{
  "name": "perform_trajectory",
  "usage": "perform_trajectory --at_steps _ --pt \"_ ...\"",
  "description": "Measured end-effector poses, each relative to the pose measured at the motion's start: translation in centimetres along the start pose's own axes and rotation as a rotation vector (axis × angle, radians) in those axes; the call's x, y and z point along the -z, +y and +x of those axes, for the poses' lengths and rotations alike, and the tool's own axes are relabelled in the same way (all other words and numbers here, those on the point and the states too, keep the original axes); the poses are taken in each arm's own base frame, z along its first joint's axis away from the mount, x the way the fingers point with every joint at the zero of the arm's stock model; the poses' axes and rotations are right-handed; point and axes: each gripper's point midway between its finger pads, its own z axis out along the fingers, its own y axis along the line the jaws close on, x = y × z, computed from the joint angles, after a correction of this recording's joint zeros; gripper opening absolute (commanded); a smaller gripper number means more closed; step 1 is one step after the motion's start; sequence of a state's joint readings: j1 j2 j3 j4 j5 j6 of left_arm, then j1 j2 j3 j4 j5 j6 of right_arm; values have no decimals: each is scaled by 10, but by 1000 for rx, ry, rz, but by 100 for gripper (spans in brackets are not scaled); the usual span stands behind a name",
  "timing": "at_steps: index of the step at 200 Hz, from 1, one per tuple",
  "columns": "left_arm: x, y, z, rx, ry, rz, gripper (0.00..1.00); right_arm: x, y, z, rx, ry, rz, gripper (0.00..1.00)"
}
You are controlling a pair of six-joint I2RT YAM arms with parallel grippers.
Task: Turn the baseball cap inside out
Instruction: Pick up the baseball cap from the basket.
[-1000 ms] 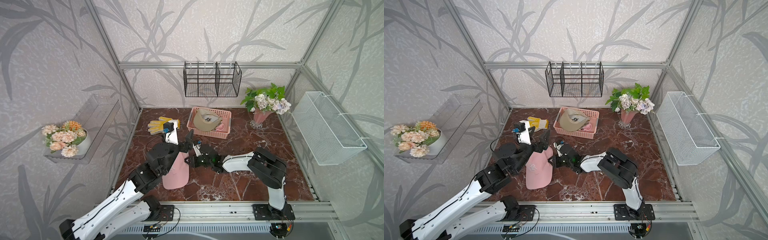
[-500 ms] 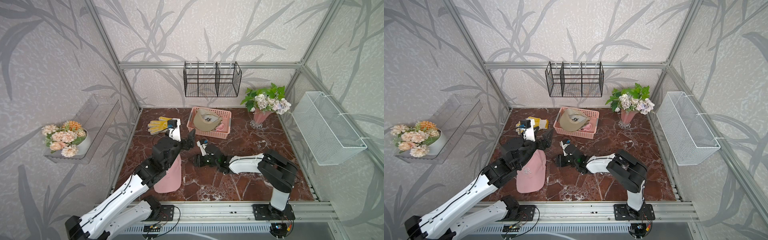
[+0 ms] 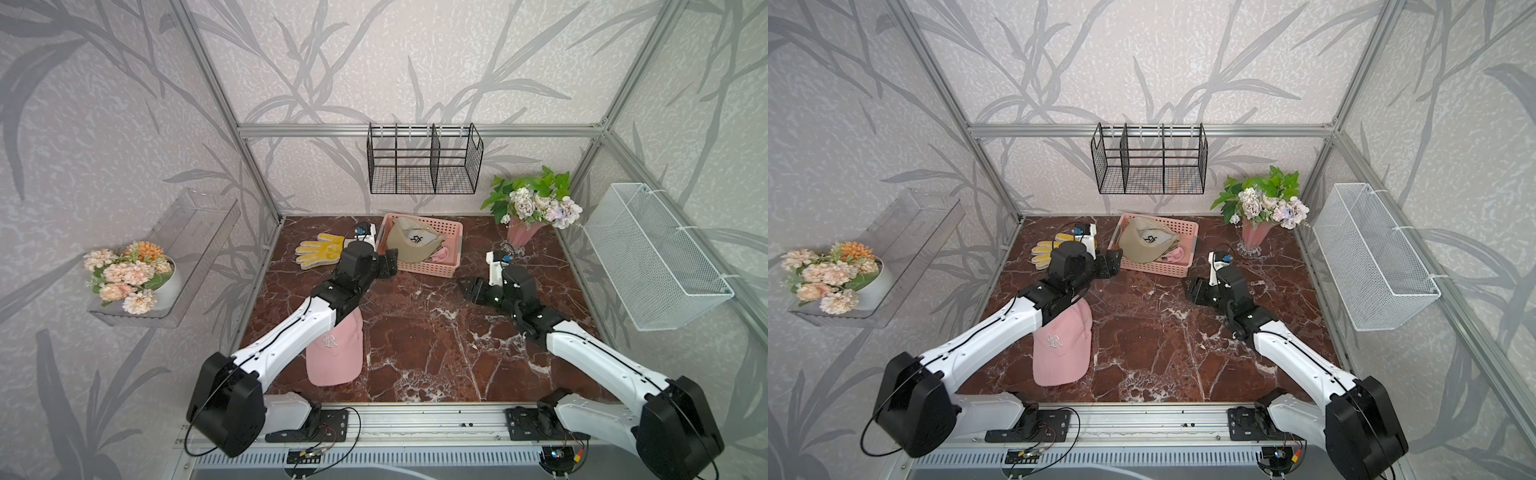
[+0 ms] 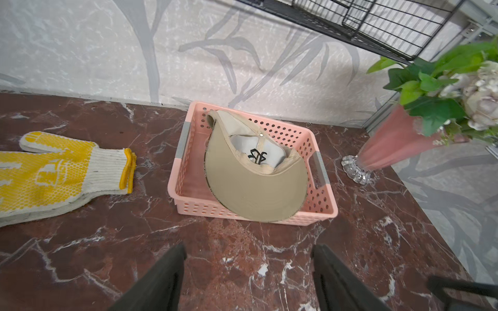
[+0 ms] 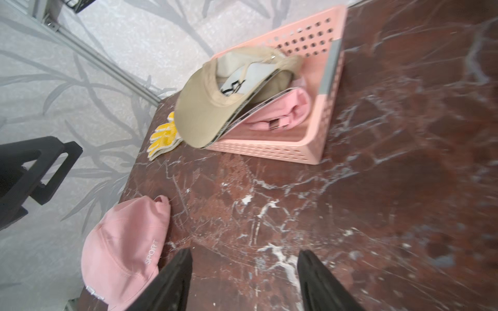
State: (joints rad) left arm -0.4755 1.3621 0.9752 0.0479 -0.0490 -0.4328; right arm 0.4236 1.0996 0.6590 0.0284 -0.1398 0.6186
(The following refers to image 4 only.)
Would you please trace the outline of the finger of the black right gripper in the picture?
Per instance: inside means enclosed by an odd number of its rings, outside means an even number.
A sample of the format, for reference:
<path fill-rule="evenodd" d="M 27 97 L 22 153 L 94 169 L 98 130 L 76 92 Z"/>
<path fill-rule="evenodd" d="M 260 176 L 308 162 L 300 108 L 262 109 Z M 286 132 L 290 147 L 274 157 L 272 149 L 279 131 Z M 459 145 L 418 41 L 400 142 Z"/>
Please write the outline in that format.
<path fill-rule="evenodd" d="M 497 285 L 452 280 L 435 275 L 428 278 L 427 288 L 444 304 L 444 307 L 479 307 L 474 303 L 451 297 L 446 292 L 447 289 L 497 299 Z"/>

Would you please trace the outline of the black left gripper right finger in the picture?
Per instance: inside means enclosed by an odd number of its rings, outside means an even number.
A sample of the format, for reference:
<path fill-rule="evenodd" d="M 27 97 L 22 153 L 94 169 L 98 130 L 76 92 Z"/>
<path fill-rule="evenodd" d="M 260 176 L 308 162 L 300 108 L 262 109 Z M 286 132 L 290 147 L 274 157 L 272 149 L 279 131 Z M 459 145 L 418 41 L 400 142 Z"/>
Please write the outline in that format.
<path fill-rule="evenodd" d="M 311 252 L 320 310 L 389 310 L 325 244 Z"/>

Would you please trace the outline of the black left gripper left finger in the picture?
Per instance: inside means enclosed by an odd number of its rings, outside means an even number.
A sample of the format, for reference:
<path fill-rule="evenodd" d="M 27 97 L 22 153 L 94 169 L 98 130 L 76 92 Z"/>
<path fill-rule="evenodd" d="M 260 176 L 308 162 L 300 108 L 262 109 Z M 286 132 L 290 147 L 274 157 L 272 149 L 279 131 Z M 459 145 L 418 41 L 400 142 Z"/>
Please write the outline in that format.
<path fill-rule="evenodd" d="M 183 243 L 172 247 L 109 310 L 177 310 L 186 259 Z"/>

